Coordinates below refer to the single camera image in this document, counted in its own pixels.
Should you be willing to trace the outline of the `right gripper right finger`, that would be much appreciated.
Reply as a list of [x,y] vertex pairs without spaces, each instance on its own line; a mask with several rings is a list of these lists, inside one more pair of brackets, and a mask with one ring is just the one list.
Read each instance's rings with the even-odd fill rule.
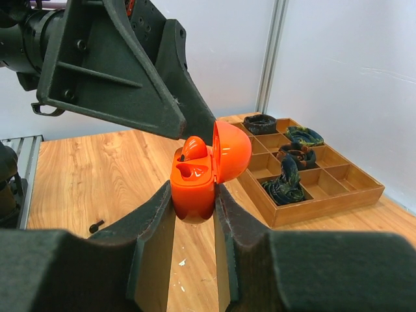
[[216,187],[221,311],[414,311],[415,248],[376,231],[273,230]]

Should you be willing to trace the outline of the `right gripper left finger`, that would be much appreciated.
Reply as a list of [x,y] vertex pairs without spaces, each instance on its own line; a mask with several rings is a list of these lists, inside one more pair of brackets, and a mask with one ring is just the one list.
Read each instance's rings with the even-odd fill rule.
[[84,239],[66,230],[1,230],[2,311],[165,311],[175,213],[165,183]]

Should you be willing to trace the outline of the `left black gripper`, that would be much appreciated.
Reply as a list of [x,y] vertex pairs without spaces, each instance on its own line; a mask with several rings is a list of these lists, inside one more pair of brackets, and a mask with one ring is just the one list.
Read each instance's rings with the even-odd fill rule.
[[68,1],[36,97],[162,137],[211,140],[216,118],[188,71],[186,35],[149,0]]

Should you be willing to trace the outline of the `orange earbud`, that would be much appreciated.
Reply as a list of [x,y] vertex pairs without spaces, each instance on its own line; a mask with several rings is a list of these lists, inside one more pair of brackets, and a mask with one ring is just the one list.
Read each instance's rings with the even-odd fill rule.
[[190,136],[186,139],[179,161],[191,161],[202,159],[207,156],[207,146],[205,142],[198,136]]

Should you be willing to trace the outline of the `orange earbud charging case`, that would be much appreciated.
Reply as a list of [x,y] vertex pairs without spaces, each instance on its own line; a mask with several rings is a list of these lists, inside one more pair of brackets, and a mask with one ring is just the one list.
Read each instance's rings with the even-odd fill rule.
[[252,145],[238,127],[216,121],[207,156],[181,162],[183,146],[174,153],[170,186],[177,217],[190,224],[210,219],[215,208],[215,186],[239,177],[248,167]]

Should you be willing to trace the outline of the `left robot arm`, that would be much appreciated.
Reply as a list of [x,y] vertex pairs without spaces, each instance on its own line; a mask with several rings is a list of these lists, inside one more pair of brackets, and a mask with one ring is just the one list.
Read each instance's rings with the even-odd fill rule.
[[186,30],[151,1],[1,2],[1,65],[66,111],[174,140],[213,142],[215,116],[188,71]]

